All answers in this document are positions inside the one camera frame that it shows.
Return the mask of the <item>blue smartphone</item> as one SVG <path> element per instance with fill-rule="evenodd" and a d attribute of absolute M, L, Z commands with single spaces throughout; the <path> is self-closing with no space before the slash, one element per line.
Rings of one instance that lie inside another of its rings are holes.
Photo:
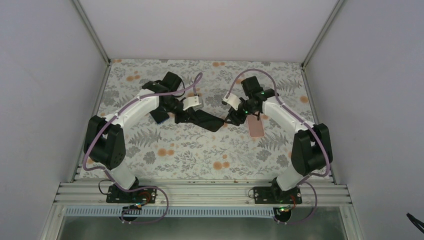
<path fill-rule="evenodd" d="M 169 114 L 165 110 L 159 108 L 152 110 L 149 114 L 158 125 L 164 123 L 170 118 Z"/>

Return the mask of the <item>black phone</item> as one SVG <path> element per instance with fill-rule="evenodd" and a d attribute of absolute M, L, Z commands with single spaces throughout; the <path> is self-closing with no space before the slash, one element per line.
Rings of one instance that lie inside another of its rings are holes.
<path fill-rule="evenodd" d="M 217 132 L 223 125 L 224 120 L 217 116 L 214 116 L 203 110 L 196 110 L 192 115 L 192 122 L 210 132 Z"/>

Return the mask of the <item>pink phone case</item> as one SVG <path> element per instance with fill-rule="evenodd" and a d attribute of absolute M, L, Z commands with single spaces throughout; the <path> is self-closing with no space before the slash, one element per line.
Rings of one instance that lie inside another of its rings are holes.
<path fill-rule="evenodd" d="M 248 115 L 246 118 L 249 136 L 252 138 L 262 138 L 265 136 L 262 119 L 254 115 Z"/>

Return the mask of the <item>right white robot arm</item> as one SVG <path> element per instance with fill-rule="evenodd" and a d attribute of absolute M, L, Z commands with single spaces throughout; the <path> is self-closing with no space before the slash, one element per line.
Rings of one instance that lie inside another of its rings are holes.
<path fill-rule="evenodd" d="M 222 99 L 230 110 L 225 118 L 230 124 L 240 125 L 249 115 L 259 117 L 265 114 L 283 130 L 293 134 L 291 165 L 271 181 L 270 194 L 279 201 L 317 175 L 317 170 L 330 170 L 333 160 L 329 128 L 314 124 L 301 117 L 283 102 L 276 89 L 263 89 L 253 76 L 241 82 L 246 99 L 237 97 L 230 90 Z"/>

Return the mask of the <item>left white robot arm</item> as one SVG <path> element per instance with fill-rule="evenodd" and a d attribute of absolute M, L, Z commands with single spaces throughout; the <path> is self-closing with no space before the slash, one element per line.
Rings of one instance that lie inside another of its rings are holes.
<path fill-rule="evenodd" d="M 82 168 L 86 172 L 102 170 L 121 191 L 136 192 L 137 178 L 124 162 L 125 131 L 132 128 L 142 117 L 156 110 L 160 105 L 161 97 L 173 97 L 190 90 L 199 83 L 202 77 L 203 74 L 198 73 L 191 85 L 175 91 L 170 91 L 158 82 L 149 81 L 119 110 L 106 117 L 98 115 L 91 117 L 85 136 Z"/>

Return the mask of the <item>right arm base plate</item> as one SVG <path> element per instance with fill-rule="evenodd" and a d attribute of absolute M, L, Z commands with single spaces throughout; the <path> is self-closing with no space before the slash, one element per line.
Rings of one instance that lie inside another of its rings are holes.
<path fill-rule="evenodd" d="M 302 194 L 298 187 L 282 191 L 272 186 L 256 186 L 252 188 L 255 204 L 302 204 Z"/>

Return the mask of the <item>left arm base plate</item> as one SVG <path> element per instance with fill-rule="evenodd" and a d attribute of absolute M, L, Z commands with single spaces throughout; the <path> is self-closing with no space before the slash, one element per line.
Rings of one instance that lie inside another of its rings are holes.
<path fill-rule="evenodd" d="M 154 204 L 157 190 L 153 188 L 142 189 L 135 192 L 125 192 L 116 185 L 109 187 L 106 202 L 119 204 Z"/>

